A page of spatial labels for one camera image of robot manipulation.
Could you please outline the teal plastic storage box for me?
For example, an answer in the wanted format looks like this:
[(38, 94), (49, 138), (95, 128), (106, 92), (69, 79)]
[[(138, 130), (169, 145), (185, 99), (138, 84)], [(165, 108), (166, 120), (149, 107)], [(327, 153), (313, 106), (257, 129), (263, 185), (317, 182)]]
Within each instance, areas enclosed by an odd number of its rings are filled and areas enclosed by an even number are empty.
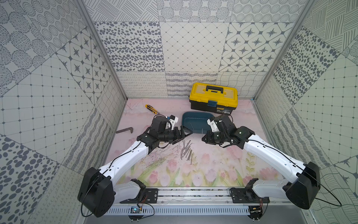
[(182, 125), (193, 133), (201, 133), (201, 123), (203, 125), (203, 134), (207, 131), (211, 131), (210, 126), (207, 124), (207, 120), (212, 118), (213, 115), (207, 112), (185, 112), (182, 115)]

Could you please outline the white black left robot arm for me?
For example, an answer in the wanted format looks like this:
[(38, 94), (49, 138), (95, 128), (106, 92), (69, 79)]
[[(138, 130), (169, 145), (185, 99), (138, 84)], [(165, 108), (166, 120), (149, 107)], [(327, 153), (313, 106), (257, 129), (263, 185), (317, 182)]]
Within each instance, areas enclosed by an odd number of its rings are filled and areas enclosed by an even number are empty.
[(96, 217), (103, 216), (115, 203), (145, 202), (146, 186), (137, 179), (118, 185), (119, 179), (138, 161), (158, 148), (161, 142), (176, 144), (193, 132), (185, 126), (177, 127), (177, 117), (154, 116), (151, 125), (139, 135), (124, 153), (106, 165), (89, 168), (82, 180), (77, 196), (82, 208), (87, 208)]

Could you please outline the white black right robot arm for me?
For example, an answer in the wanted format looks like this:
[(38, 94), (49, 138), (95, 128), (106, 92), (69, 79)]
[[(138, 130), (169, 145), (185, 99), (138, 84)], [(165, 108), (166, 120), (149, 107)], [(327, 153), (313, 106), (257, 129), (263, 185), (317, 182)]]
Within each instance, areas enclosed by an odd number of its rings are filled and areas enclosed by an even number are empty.
[(304, 163), (269, 145), (251, 129), (236, 127), (227, 115), (207, 120), (210, 130), (202, 138), (206, 144), (221, 147), (237, 146), (265, 161), (283, 177), (282, 181), (256, 180), (248, 188), (258, 197), (290, 200), (307, 210), (320, 191), (320, 169), (313, 162)]

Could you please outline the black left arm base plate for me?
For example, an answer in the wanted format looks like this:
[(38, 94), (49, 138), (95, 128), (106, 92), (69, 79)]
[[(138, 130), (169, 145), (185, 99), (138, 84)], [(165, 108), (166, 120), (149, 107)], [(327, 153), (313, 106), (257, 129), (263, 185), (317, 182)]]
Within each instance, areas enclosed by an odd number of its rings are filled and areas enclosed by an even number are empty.
[(127, 185), (124, 192), (125, 199), (120, 203), (157, 203), (158, 189), (147, 188), (138, 179), (131, 179)]

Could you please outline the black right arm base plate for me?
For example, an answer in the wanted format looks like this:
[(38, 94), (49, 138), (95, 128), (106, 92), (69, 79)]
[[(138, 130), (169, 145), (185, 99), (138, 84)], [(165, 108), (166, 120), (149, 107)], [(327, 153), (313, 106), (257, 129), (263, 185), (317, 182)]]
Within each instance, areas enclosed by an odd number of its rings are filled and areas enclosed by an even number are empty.
[(229, 195), (233, 203), (269, 203), (268, 197), (259, 197), (253, 191), (253, 185), (258, 181), (258, 178), (253, 178), (244, 188), (230, 188)]

